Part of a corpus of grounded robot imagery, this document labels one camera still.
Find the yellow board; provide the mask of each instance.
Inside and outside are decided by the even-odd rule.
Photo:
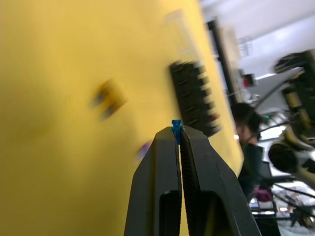
[[[0,1],[0,235],[123,235],[135,153],[180,118],[165,15],[182,9],[203,57],[222,131],[242,155],[197,0]],[[89,103],[113,79],[127,103],[105,121]],[[182,233],[187,234],[185,219]]]

